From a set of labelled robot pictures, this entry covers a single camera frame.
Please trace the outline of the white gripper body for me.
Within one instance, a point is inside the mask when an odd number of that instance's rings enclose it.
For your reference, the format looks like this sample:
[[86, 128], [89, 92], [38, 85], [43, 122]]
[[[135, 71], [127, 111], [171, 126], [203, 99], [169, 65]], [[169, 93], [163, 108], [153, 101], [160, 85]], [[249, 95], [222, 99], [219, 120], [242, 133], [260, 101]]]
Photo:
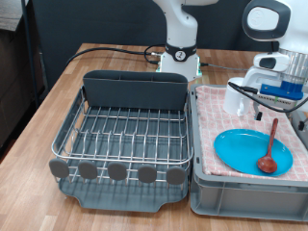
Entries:
[[256, 99], [282, 110], [291, 110], [308, 97], [307, 76], [296, 71], [252, 67], [244, 77], [244, 85], [258, 90]]

